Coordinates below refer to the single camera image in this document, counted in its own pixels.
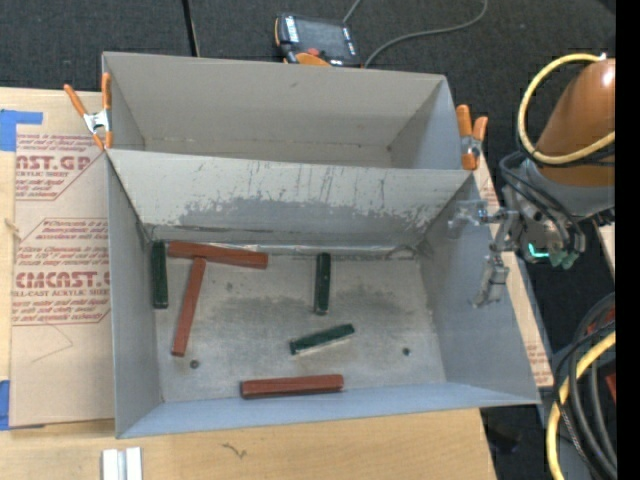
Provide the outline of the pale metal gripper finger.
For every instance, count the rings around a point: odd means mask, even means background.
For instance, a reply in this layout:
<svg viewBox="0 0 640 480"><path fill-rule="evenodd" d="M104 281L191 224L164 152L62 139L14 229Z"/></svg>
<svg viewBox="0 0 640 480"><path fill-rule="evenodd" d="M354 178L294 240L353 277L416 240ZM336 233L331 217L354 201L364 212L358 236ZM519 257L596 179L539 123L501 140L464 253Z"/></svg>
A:
<svg viewBox="0 0 640 480"><path fill-rule="evenodd" d="M458 239L467 226L480 226L488 222L488 203L485 200L458 201L447 224L447 237Z"/></svg>
<svg viewBox="0 0 640 480"><path fill-rule="evenodd" d="M479 308L499 302L509 273L510 268L504 264L500 255L489 255L482 270L479 289L472 299L472 305Z"/></svg>

